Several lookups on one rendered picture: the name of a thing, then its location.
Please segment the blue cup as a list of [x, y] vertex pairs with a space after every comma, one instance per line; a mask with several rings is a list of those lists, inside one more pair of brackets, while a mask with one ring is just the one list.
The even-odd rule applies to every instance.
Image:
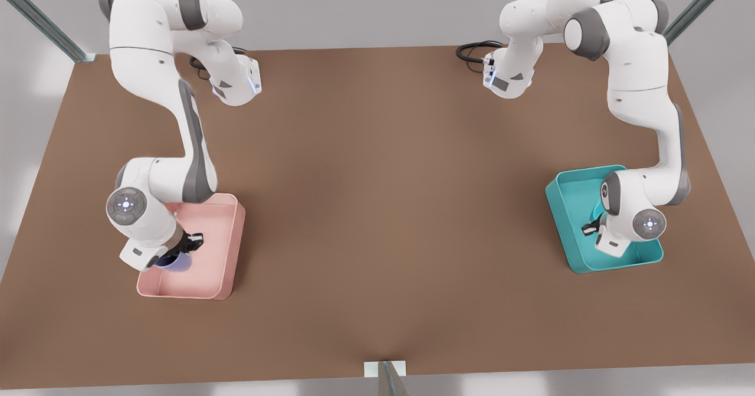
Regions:
[[168, 272], [183, 272], [188, 270], [192, 265], [192, 258], [187, 253], [165, 254], [159, 258], [154, 267]]

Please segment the teal box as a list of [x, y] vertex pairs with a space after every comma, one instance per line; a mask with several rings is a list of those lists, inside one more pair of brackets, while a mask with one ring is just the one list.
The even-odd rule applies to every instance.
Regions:
[[664, 258], [658, 240], [630, 243], [623, 256], [615, 258], [596, 249], [597, 234], [583, 235], [582, 226], [604, 212], [599, 197], [602, 181], [609, 173], [623, 169], [622, 165], [607, 165], [559, 172], [546, 187], [564, 253], [575, 273], [652, 264]]

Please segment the pink box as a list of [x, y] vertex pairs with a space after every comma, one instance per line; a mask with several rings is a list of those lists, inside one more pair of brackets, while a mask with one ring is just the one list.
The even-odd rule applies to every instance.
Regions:
[[146, 297], [224, 300], [234, 287], [238, 251], [242, 240], [245, 208], [232, 194], [217, 192], [202, 204], [168, 203], [178, 223], [204, 244], [191, 254], [184, 271], [151, 268], [141, 272], [137, 293]]

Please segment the silver frame post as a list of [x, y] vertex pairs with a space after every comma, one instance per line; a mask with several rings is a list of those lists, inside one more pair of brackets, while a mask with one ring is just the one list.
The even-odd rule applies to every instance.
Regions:
[[402, 382], [406, 377], [406, 361], [364, 362], [364, 377], [377, 378], [377, 396], [408, 396]]
[[86, 53], [76, 44], [64, 31], [62, 31], [52, 20], [50, 20], [32, 1], [30, 0], [6, 0], [16, 9], [22, 17], [29, 21], [35, 28], [41, 31], [49, 41], [57, 46], [60, 51], [68, 55], [75, 63], [91, 63], [96, 60], [97, 55]]
[[671, 46], [674, 41], [679, 38], [682, 33], [690, 27], [691, 23], [695, 22], [702, 12], [714, 3], [715, 0], [692, 0], [685, 9], [674, 19], [668, 28], [664, 30], [663, 36], [667, 41], [667, 44]]

